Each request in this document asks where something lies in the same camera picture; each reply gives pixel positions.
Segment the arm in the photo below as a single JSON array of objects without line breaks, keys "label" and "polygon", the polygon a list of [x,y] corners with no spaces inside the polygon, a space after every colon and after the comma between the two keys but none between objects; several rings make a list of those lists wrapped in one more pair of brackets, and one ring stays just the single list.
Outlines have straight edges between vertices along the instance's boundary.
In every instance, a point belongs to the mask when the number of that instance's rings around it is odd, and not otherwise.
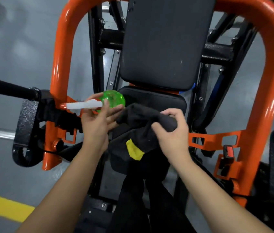
[{"label": "arm", "polygon": [[177,129],[168,133],[159,123],[154,123],[152,128],[158,137],[163,153],[177,170],[212,232],[272,233],[269,227],[242,208],[192,161],[188,152],[189,129],[182,111],[168,109],[162,113],[176,118]]},{"label": "arm", "polygon": [[106,101],[97,117],[91,110],[82,115],[84,141],[67,170],[54,187],[22,223],[22,232],[72,232],[94,176],[96,166],[108,147],[108,131],[116,126],[115,119],[123,106],[109,109]]}]

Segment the forearm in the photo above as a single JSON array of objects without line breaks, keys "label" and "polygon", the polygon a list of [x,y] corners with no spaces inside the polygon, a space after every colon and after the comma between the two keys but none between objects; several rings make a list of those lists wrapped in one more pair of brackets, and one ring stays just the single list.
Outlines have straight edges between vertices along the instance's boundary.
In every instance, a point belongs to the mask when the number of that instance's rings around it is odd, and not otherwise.
[{"label": "forearm", "polygon": [[220,188],[188,154],[174,164],[213,233],[273,232]]},{"label": "forearm", "polygon": [[18,232],[73,231],[98,161],[90,148],[82,148]]}]

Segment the person's right hand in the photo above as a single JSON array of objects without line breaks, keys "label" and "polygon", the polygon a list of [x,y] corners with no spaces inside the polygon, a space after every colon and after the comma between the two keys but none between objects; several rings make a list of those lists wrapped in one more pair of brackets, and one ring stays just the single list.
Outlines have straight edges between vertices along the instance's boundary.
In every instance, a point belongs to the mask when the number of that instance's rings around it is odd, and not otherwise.
[{"label": "person's right hand", "polygon": [[182,110],[167,109],[161,113],[171,115],[177,121],[177,128],[173,132],[166,132],[166,130],[158,122],[152,124],[152,129],[158,138],[164,155],[173,166],[187,159],[191,160],[188,150],[189,128]]}]

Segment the person's left hand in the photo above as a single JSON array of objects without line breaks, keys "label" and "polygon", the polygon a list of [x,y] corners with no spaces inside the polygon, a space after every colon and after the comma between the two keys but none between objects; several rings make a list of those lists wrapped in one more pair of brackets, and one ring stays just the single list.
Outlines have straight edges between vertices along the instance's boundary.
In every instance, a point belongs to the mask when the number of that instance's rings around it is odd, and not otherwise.
[{"label": "person's left hand", "polygon": [[[97,93],[90,96],[87,100],[99,98],[103,93]],[[83,109],[81,117],[82,128],[84,133],[83,147],[91,149],[99,155],[108,148],[109,138],[108,132],[117,127],[116,118],[122,112],[123,105],[109,108],[108,100],[104,101],[104,105],[98,115],[95,115],[91,109]]]}]

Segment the green liquid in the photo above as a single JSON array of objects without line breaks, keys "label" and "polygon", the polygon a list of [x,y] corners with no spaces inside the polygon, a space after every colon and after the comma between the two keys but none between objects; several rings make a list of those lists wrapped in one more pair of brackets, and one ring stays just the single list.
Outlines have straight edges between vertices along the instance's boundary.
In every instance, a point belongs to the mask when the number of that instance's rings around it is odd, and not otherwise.
[{"label": "green liquid", "polygon": [[108,99],[110,108],[116,107],[122,104],[125,107],[125,98],[124,96],[115,91],[115,90],[107,90],[103,92],[103,96],[99,98],[102,102],[104,99]]}]

